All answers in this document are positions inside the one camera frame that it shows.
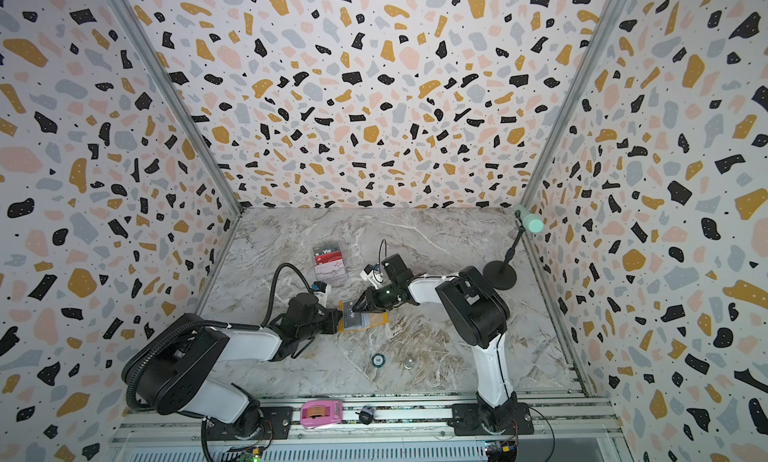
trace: pink tape dispenser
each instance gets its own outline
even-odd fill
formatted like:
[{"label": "pink tape dispenser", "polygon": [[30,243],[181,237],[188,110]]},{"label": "pink tape dispenser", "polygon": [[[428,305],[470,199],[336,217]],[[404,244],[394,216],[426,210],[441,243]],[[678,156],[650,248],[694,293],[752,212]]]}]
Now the pink tape dispenser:
[{"label": "pink tape dispenser", "polygon": [[317,429],[342,421],[343,406],[340,400],[312,400],[301,406],[300,422],[304,428]]}]

